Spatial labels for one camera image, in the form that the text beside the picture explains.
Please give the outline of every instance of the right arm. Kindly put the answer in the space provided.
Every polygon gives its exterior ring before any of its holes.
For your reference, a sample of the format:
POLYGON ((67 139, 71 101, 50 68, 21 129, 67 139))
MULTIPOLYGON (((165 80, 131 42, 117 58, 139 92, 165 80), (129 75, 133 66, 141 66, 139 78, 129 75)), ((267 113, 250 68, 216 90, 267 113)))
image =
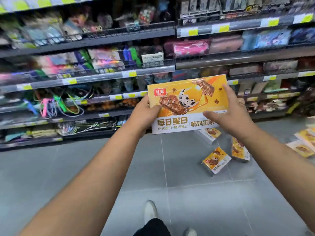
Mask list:
POLYGON ((246 107, 239 103, 234 91, 229 86, 225 89, 229 99, 228 112, 218 115, 205 111, 204 116, 246 146, 271 182, 315 232, 315 166, 261 130, 251 120, 246 107))

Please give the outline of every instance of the yellow snack box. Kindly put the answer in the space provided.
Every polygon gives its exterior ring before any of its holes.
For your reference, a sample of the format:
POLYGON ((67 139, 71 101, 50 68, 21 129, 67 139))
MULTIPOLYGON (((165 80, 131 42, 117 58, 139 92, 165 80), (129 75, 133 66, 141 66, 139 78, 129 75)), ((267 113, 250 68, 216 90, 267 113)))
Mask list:
POLYGON ((152 124, 152 134, 217 127, 202 113, 227 111, 223 84, 227 84, 225 75, 148 85, 150 107, 162 106, 152 124))
POLYGON ((306 146, 308 146, 313 152, 315 152, 315 136, 312 134, 312 131, 310 129, 299 131, 294 135, 306 146))
POLYGON ((216 128, 195 130, 195 133, 205 140, 206 143, 210 144, 212 144, 221 135, 221 132, 216 128))
POLYGON ((295 150, 302 157, 308 158, 309 156, 314 155, 314 152, 301 140, 296 140, 294 142, 287 143, 287 146, 295 150))
POLYGON ((241 162, 250 161, 250 153, 243 143, 238 141, 235 137, 232 137, 232 158, 241 162))
POLYGON ((226 154, 220 147, 217 147, 202 164, 210 171, 211 175, 217 174, 229 161, 230 156, 226 154))

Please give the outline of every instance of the brand logo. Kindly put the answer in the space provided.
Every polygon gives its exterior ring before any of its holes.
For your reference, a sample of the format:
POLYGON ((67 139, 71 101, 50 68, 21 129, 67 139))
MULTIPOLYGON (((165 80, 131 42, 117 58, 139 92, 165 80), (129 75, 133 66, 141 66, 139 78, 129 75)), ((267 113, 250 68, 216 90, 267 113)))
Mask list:
POLYGON ((165 96, 166 95, 166 88, 163 89, 154 89, 154 96, 165 96))

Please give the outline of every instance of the white sneaker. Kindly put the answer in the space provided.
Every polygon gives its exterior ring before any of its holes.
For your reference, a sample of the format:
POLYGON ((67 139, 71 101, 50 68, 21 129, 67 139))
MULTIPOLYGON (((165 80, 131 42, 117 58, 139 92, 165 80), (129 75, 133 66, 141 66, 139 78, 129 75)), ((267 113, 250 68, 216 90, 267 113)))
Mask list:
POLYGON ((151 219, 157 218, 157 209, 153 201, 148 200, 146 206, 144 207, 144 223, 147 224, 151 219))
POLYGON ((184 231, 184 236, 197 236, 197 232, 192 228, 188 228, 184 231))

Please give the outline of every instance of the left hand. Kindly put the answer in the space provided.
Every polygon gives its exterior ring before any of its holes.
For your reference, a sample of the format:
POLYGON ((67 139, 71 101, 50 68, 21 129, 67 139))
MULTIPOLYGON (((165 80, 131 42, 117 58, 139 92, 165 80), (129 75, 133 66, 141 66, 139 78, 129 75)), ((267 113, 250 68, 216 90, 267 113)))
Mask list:
POLYGON ((139 130, 140 133, 145 132, 157 118, 161 109, 160 105, 149 107, 149 96, 146 94, 132 111, 127 123, 139 130))

